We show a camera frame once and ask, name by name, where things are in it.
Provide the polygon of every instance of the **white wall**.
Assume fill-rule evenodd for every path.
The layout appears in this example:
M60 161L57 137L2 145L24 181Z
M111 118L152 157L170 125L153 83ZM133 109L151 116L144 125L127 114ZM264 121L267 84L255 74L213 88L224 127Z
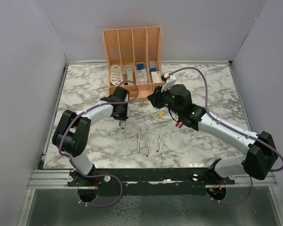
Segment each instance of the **white wall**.
M162 27L163 60L233 60L265 1L34 0L70 61L106 59L102 30L145 26Z
M30 0L0 0L0 226L17 224L65 61Z
M253 130L270 132L283 154L283 0L266 2L233 73ZM283 171L276 177L283 200Z

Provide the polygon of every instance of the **pen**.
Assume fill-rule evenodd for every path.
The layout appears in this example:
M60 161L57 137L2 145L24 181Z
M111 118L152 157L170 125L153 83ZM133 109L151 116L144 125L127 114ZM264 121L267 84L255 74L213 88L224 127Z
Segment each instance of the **pen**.
M149 138L148 138L147 153L146 153L147 157L149 156L149 149L150 149L150 135L151 135L151 132L149 133Z
M160 130L160 133L159 133L159 137L158 137L158 143L157 143L156 152L159 152L159 146L160 146L161 134L162 134L162 129Z
M137 139L137 153L140 152L140 142L141 142L141 130L138 131L138 139Z

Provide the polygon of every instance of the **purple cable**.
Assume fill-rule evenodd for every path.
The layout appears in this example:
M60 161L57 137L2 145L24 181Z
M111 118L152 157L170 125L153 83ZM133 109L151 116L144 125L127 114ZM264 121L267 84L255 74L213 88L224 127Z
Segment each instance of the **purple cable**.
M219 124L223 125L224 127L230 129L231 131L234 131L234 132L236 132L236 133L238 133L238 134L240 134L240 135L242 135L242 136L247 137L247 136L248 136L247 134L242 133L242 132L236 130L235 128L233 128L233 127L231 127L231 126L228 126L228 125L224 124L224 123L221 122L221 121L219 122L218 119L214 118L214 117L211 115L211 113L210 113L209 110L208 110L208 84L207 84L207 80L206 80L206 78L204 77L204 74L202 73L201 70L199 70L199 69L196 68L196 67L183 67L183 68L180 68L180 69L178 69L178 70L175 70L175 71L171 72L169 75L172 75L172 74L174 74L174 73L177 73L177 72L179 72L179 71L186 70L186 69L193 69L193 70L198 71L199 74L200 74L200 75L202 76L202 78L203 78L204 85L205 85L205 89L206 89L205 108L206 108L206 112L207 112L207 114L210 116L210 118L211 118L212 120L218 122ZM283 163L283 156L282 156L276 149L274 149L272 146L270 146L269 144L265 143L264 141L262 141L262 140L260 140L260 139L258 139L258 138L256 138L256 137L249 136L249 138L251 138L251 139L253 139L253 140L255 140L255 141L258 141L259 143L261 143L261 144L263 144L264 146L266 146L266 147L268 147L269 149L271 149L273 152L275 152L275 153L280 157L280 159L282 160L282 163ZM278 168L278 169L272 169L272 170L270 170L270 171L271 171L271 172L278 172L278 171L281 171L281 170L283 170L283 164L282 164L282 166L281 166L280 168ZM242 200L242 201L240 201L240 202L236 202L236 203L226 203L226 202L220 202L220 201L218 202L218 201L215 200L215 199L213 199L213 200L216 201L216 202L218 202L218 203L221 203L221 204L224 204L224 205L231 205L231 206L235 206L235 205L239 205L239 204L245 203L248 199L250 199L250 197L251 197L251 195L252 195L252 193L253 193L253 180L252 180L251 176L250 176L250 184L251 184L251 188L250 188L250 193L249 193L249 195L248 195L244 200Z
M121 84L123 84L123 83L125 83L125 82L131 82L131 83L133 83L133 85L135 85L136 88L137 88L136 96L135 96L133 99L131 99L131 100L129 100L129 101L124 101L124 102L107 102L107 103L103 103L103 104L100 104L100 105L94 105L94 106L88 108L86 111L79 113L79 114L71 121L71 123L69 124L69 126L68 126L68 128L66 129L66 131L65 131L65 133L64 133L64 135L63 135L63 137L62 137L62 139L61 139L61 142L60 142L60 144L59 144L59 146L58 146L58 152L59 152L59 154L62 155L62 156L68 157L68 158L69 158L69 161L70 161L70 164L71 164L71 165L74 167L74 169L75 169L79 174L81 174L83 177L86 177L86 178L98 178L98 177L109 176L109 177L115 178L115 179L118 181L118 183L119 183L119 185L120 185L120 187L121 187L121 192L120 192L118 198L117 198L115 201L113 201L113 202L111 202L111 203L108 203L108 204L103 204L103 205L101 205L101 204L91 204L91 203L87 203L87 202L82 202L82 203L84 203L84 204L87 204L88 206L107 207L107 206L111 206L111 205L117 203L117 202L121 199L122 194L123 194L122 182L120 181L120 179L119 179L118 177L116 177L116 176L114 176L114 175L111 175L111 174L99 174L99 175L89 176L89 175L86 175L86 174L82 173L79 169L76 168L75 164L71 161L71 159L70 159L70 154L65 154L65 153L62 152L62 145L63 145L63 143L64 143L64 140L65 140L65 138L66 138L66 135L68 134L69 130L71 129L71 127L73 126L73 124L75 123L75 121L76 121L79 117L81 117L83 114L86 114L86 113L90 112L91 110L93 110L93 109L95 109L95 108L97 108L97 107L100 107L100 106L104 106L104 105L122 105L122 104L131 103L131 102L133 102L134 100L136 100L137 97L138 97L138 93L139 93L138 86L136 85L135 82L129 81L129 80L125 80L125 81L119 83L118 86L120 86Z

